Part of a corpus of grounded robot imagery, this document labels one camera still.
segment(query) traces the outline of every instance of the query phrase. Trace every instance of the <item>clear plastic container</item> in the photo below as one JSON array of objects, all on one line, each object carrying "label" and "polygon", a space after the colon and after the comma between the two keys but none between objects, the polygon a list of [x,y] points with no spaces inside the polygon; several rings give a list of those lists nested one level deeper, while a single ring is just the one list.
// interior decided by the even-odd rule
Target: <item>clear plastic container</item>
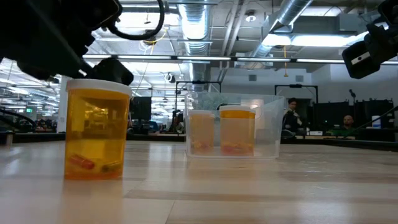
[{"label": "clear plastic container", "polygon": [[214,118],[211,111],[190,111],[191,151],[194,154],[209,155],[213,152]]},{"label": "clear plastic container", "polygon": [[254,156],[255,117],[248,106],[220,106],[223,156]]},{"label": "clear plastic container", "polygon": [[67,83],[66,179],[109,179],[123,173],[131,89],[103,80]]},{"label": "clear plastic container", "polygon": [[203,110],[214,115],[213,150],[208,150],[207,154],[198,153],[192,147],[192,130],[196,124],[186,119],[188,156],[216,159],[278,157],[284,101],[283,96],[187,93],[185,117],[192,111]]}]

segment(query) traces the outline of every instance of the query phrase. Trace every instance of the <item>ceiling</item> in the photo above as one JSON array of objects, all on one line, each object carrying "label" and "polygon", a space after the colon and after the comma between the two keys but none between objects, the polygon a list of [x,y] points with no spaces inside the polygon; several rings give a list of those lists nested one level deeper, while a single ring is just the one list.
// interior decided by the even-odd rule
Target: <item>ceiling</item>
[{"label": "ceiling", "polygon": [[[221,53],[224,36],[226,33],[226,24],[233,4],[237,1],[218,1],[218,4],[211,7],[211,45],[210,55],[219,56]],[[367,12],[375,9],[377,4],[381,1],[367,0],[367,1],[337,1],[337,0],[314,0],[310,7],[308,7],[302,16],[327,16],[335,17],[338,14],[348,12],[350,14],[357,14],[359,12]],[[122,4],[135,4],[137,1],[123,1]],[[247,10],[255,10],[254,15],[256,20],[247,22],[243,20],[241,28],[238,32],[238,40],[233,45],[232,54],[247,53],[253,51],[256,46],[262,41],[262,24],[267,15],[272,14],[279,10],[281,0],[273,1],[258,1],[254,0],[248,4]],[[153,29],[157,25],[159,19],[158,14],[154,13],[123,13],[121,22],[118,27],[121,31],[129,34],[141,34],[146,29]],[[93,32],[96,38],[95,42],[89,46],[88,54],[153,54],[153,55],[185,55],[185,46],[182,40],[184,39],[182,28],[180,26],[180,16],[178,14],[167,14],[165,17],[164,28],[157,34],[157,43],[154,47],[148,47],[140,41],[124,40],[116,37],[108,31],[101,29]],[[295,57],[295,58],[322,58],[322,59],[341,59],[341,47],[301,47],[288,45],[285,47],[274,47],[271,54],[274,57]],[[94,66],[98,61],[89,61],[91,66]],[[131,84],[133,89],[138,85],[141,88],[155,88],[158,91],[153,91],[153,96],[173,95],[174,91],[170,88],[175,87],[165,81],[165,75],[171,73],[175,75],[177,80],[189,81],[189,65],[187,63],[123,63],[133,74],[135,74],[134,81]],[[288,69],[300,71],[299,73],[308,74],[321,65],[311,64],[288,64]],[[218,68],[212,68],[211,79],[218,78]],[[285,70],[284,63],[274,63],[273,66],[267,67],[263,71],[255,71],[254,73],[267,73],[269,75],[280,73],[280,70]],[[246,76],[252,74],[253,71],[237,70],[229,68],[226,73],[225,82],[232,83],[232,85],[252,85]],[[263,85],[261,79],[257,81],[256,85]],[[12,90],[11,85],[23,86]],[[43,105],[46,102],[56,103],[59,102],[60,85],[51,82],[37,80],[25,73],[21,72],[16,63],[4,59],[0,64],[0,94],[2,94],[2,105],[16,105],[28,104],[30,101],[38,101]],[[138,90],[139,95],[151,95],[148,90]],[[22,98],[21,100],[7,100],[8,98]]]}]

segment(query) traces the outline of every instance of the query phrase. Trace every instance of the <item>table surface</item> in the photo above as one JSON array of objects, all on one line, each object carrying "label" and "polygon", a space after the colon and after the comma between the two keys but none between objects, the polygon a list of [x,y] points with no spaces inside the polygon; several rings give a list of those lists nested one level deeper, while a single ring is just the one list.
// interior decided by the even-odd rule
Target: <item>table surface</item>
[{"label": "table surface", "polygon": [[271,161],[189,159],[128,141],[118,180],[63,180],[64,142],[0,149],[0,223],[398,223],[398,154],[282,145]]}]

